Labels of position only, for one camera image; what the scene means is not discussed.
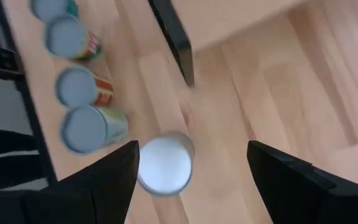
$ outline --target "can lid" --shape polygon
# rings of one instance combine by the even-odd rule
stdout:
[[[90,105],[98,90],[91,71],[81,66],[72,66],[59,75],[55,85],[56,97],[61,104],[76,107]]]
[[[140,150],[139,180],[150,193],[179,193],[190,177],[191,157],[176,139],[156,138]]]
[[[60,137],[76,154],[89,154],[104,146],[107,124],[102,114],[92,106],[73,108],[64,117]]]
[[[30,8],[42,22],[49,22],[67,12],[69,1],[66,0],[31,0]]]
[[[76,58],[85,51],[86,38],[81,22],[69,14],[53,18],[45,27],[45,46],[59,57]]]

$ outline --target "wooden floor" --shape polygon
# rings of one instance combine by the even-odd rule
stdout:
[[[53,86],[68,62],[44,49],[43,25],[27,1],[4,2],[62,179],[107,151],[66,152],[58,137],[65,109]],[[104,59],[93,71],[111,79],[129,117],[128,140],[143,145],[174,129],[196,148],[186,190],[157,198],[137,186],[127,224],[271,223],[246,160],[250,139],[358,183],[358,0],[311,0],[197,52],[192,89],[147,1],[76,2],[81,20],[102,37]]]
[[[191,90],[163,50],[135,51],[145,113],[155,114],[143,131],[181,129],[182,112],[196,159],[180,197],[138,186],[127,223],[271,223],[247,165],[250,139],[358,183],[358,1],[310,1],[198,52]]]

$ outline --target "tin can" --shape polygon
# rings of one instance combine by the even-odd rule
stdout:
[[[80,63],[89,63],[102,52],[100,38],[68,14],[47,23],[45,46],[53,55]]]
[[[60,137],[75,154],[90,154],[128,135],[126,116],[114,108],[81,106],[63,118]]]
[[[49,22],[64,14],[78,17],[78,7],[74,0],[30,0],[30,9],[42,22]]]
[[[137,179],[152,195],[179,194],[191,180],[194,157],[194,145],[187,135],[166,133],[140,149]]]
[[[111,106],[114,99],[114,90],[109,81],[82,66],[72,66],[62,71],[56,80],[55,94],[59,102],[68,107]]]

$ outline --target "canned food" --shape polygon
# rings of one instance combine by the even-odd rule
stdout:
[[[48,22],[45,46],[58,57],[88,63],[101,54],[100,39],[74,16],[63,15]]]
[[[117,109],[82,106],[63,118],[60,137],[75,154],[89,154],[128,135],[126,116]]]
[[[185,134],[171,132],[140,149],[138,181],[156,196],[179,194],[190,182],[195,149]]]
[[[55,93],[59,102],[68,107],[110,106],[114,97],[108,80],[82,66],[72,66],[62,71],[56,80]]]
[[[42,22],[49,22],[64,14],[78,16],[78,8],[74,0],[31,0],[30,8]]]

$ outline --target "gray floor area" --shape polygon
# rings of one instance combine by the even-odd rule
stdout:
[[[2,46],[5,45],[0,29],[0,41]],[[7,131],[15,131],[22,134],[32,134],[29,121],[25,112],[24,104],[20,93],[16,90],[12,81],[0,80],[0,129]],[[22,154],[21,152],[10,153],[4,156],[14,156],[14,154]],[[23,184],[10,188],[16,189],[42,189],[47,186],[45,179],[36,180],[31,183]]]

